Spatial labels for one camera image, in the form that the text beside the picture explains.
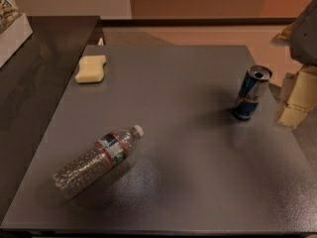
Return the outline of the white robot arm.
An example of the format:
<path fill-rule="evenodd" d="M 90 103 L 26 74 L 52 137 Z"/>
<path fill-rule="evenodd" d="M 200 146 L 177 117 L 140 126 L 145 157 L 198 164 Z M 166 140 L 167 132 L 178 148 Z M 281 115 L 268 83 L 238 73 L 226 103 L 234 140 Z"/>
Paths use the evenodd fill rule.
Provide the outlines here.
<path fill-rule="evenodd" d="M 312 0 L 295 20 L 289 47 L 291 58 L 302 67 L 296 74 L 285 75 L 277 122 L 297 127 L 317 105 L 317 0 Z"/>

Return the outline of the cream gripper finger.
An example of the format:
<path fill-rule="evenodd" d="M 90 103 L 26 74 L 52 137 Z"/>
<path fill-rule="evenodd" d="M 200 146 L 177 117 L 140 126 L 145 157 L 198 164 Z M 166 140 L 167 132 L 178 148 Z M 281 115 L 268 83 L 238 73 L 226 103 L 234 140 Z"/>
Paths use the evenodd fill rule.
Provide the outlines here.
<path fill-rule="evenodd" d="M 288 72 L 279 97 L 276 122 L 297 127 L 317 106 L 317 66 L 305 64 L 296 74 Z"/>

